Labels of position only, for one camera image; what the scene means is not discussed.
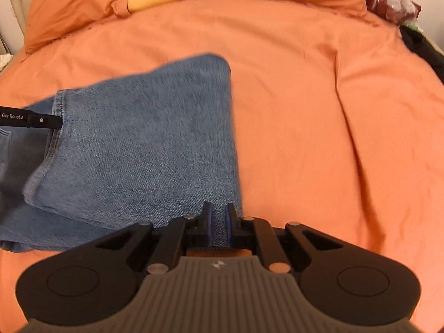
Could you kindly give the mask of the black garment on bed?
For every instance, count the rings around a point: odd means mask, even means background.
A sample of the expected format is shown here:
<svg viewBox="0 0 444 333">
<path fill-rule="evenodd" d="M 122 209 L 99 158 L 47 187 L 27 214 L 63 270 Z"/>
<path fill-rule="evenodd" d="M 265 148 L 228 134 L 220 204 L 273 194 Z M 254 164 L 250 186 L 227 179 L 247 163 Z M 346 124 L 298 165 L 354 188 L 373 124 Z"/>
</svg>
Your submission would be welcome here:
<svg viewBox="0 0 444 333">
<path fill-rule="evenodd" d="M 401 38 L 406 47 L 421 57 L 434 71 L 436 76 L 444 83 L 444 56 L 440 53 L 422 33 L 407 26 L 399 28 Z"/>
</svg>

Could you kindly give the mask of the white crumpled cloth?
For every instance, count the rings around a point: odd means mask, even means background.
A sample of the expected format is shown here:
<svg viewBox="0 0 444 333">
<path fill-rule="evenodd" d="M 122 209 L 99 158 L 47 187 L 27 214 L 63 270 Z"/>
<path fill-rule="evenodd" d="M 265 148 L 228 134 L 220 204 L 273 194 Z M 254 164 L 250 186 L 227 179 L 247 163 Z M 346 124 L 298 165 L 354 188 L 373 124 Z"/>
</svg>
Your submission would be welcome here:
<svg viewBox="0 0 444 333">
<path fill-rule="evenodd" d="M 14 58 L 10 53 L 4 53 L 0 55 L 0 71 L 2 71 Z"/>
</svg>

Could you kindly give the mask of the orange pillow left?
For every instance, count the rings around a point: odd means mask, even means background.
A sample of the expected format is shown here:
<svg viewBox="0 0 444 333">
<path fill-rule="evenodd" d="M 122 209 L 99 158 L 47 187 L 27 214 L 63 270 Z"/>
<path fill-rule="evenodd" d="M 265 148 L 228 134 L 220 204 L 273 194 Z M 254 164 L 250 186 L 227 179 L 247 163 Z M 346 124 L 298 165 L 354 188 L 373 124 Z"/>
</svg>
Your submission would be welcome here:
<svg viewBox="0 0 444 333">
<path fill-rule="evenodd" d="M 105 18 L 128 17 L 128 0 L 32 0 L 24 36 L 30 55 L 63 36 Z"/>
</svg>

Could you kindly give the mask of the blue denim pants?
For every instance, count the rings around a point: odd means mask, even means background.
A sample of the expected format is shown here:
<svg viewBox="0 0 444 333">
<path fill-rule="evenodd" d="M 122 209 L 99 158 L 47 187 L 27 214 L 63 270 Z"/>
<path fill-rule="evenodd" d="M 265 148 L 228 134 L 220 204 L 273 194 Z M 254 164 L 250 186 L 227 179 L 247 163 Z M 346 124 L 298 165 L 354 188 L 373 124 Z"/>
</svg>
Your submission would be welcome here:
<svg viewBox="0 0 444 333">
<path fill-rule="evenodd" d="M 62 127 L 1 129 L 1 247 L 65 250 L 143 220 L 239 203 L 231 71 L 220 56 L 64 89 L 32 106 Z"/>
</svg>

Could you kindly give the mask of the dark red floral bag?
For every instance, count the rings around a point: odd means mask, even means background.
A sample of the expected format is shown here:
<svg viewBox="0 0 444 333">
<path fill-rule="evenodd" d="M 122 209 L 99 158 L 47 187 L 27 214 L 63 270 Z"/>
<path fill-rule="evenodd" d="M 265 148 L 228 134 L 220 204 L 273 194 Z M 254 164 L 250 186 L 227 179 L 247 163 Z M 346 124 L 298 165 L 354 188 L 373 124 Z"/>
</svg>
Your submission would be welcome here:
<svg viewBox="0 0 444 333">
<path fill-rule="evenodd" d="M 367 10 L 398 26 L 416 23 L 422 7 L 412 0 L 366 0 Z"/>
</svg>

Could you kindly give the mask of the orange bed duvet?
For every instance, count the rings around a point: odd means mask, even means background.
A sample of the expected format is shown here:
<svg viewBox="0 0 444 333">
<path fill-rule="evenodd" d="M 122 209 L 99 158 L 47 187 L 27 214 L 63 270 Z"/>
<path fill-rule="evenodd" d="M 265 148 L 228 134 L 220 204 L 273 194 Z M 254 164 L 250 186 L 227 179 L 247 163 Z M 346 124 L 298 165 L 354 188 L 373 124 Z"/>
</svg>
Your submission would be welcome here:
<svg viewBox="0 0 444 333">
<path fill-rule="evenodd" d="M 232 71 L 242 207 L 404 263 L 443 326 L 443 84 L 394 26 L 273 0 L 182 0 L 19 54 L 1 103 L 211 52 Z"/>
</svg>

